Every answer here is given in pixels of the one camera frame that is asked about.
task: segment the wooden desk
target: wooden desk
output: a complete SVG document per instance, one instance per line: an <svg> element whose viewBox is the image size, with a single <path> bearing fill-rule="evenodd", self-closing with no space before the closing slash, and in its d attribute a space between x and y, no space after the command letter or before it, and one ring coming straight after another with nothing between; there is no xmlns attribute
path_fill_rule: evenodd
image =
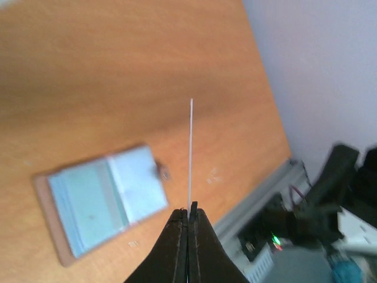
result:
<svg viewBox="0 0 377 283"><path fill-rule="evenodd" d="M123 282L186 207L191 97L192 198L215 223L289 156L241 0L1 10L0 281ZM169 209L63 268L32 175L139 142L171 170Z"/></svg>

